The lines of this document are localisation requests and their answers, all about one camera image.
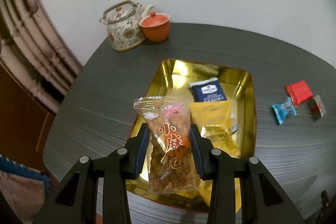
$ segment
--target blue candy wrapper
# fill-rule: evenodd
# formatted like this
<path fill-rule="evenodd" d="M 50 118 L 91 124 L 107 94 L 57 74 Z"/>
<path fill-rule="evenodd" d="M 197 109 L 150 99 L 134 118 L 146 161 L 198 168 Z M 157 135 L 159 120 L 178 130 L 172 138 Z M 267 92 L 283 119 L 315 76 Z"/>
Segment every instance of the blue candy wrapper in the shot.
<path fill-rule="evenodd" d="M 226 101 L 224 91 L 217 77 L 208 80 L 188 83 L 193 90 L 195 102 Z"/>
<path fill-rule="evenodd" d="M 284 102 L 283 104 L 272 105 L 272 108 L 275 112 L 279 124 L 284 123 L 284 120 L 288 115 L 289 111 L 292 111 L 293 115 L 296 116 L 296 110 L 292 104 L 292 100 L 290 97 L 288 97 L 286 102 Z"/>

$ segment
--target white logo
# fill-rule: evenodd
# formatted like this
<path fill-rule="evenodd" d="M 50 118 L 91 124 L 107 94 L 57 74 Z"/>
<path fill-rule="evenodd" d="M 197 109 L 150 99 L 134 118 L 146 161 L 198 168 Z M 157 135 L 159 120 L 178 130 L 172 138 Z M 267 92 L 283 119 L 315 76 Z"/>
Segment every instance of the white logo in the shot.
<path fill-rule="evenodd" d="M 201 90 L 203 94 L 209 94 L 209 93 L 214 93 L 218 89 L 216 85 L 206 85 L 206 86 L 201 87 Z"/>
<path fill-rule="evenodd" d="M 153 120 L 154 118 L 158 117 L 159 115 L 157 113 L 153 113 L 153 112 L 146 112 L 143 114 L 144 118 L 149 119 L 149 120 Z"/>

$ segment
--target dark gray table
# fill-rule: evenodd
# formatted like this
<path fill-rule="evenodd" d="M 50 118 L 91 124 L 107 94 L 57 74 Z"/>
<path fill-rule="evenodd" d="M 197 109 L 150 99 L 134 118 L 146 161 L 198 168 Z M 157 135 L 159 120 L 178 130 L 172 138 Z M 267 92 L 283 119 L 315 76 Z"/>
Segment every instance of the dark gray table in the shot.
<path fill-rule="evenodd" d="M 169 39 L 116 52 L 105 40 L 90 58 L 59 110 L 44 150 L 44 163 L 61 180 L 83 155 L 95 159 L 124 146 L 143 96 L 166 58 L 210 62 L 252 74 L 256 111 L 255 155 L 303 217 L 320 207 L 320 193 L 336 191 L 336 71 L 315 55 L 260 34 L 210 25 L 172 24 Z M 285 101 L 284 86 L 305 80 L 327 111 L 314 122 L 306 104 L 281 126 L 270 106 Z M 101 214 L 99 187 L 97 212 Z M 193 214 L 129 193 L 134 223 L 205 223 Z"/>

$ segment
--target navy blue package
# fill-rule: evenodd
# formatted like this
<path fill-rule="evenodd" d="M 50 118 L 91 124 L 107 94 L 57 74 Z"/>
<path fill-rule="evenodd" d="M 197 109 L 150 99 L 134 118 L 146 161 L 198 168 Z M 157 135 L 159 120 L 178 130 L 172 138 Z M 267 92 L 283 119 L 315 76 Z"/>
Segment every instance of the navy blue package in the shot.
<path fill-rule="evenodd" d="M 188 85 L 193 90 L 195 102 L 226 101 L 224 91 L 222 90 L 217 77 L 188 83 Z"/>

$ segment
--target silver screw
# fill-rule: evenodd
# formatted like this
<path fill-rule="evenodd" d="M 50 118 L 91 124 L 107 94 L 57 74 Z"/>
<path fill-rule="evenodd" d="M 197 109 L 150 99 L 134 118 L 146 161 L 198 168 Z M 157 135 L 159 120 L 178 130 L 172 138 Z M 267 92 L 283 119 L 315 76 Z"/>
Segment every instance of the silver screw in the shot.
<path fill-rule="evenodd" d="M 79 159 L 79 161 L 84 164 L 84 163 L 89 161 L 89 157 L 88 156 L 83 156 Z"/>
<path fill-rule="evenodd" d="M 259 160 L 256 157 L 250 157 L 250 162 L 252 164 L 257 164 L 259 162 Z"/>
<path fill-rule="evenodd" d="M 124 154 L 127 153 L 127 149 L 126 148 L 119 148 L 117 152 L 118 152 L 119 155 L 124 155 Z"/>
<path fill-rule="evenodd" d="M 212 149 L 211 153 L 213 153 L 214 155 L 220 155 L 221 151 L 218 148 Z"/>

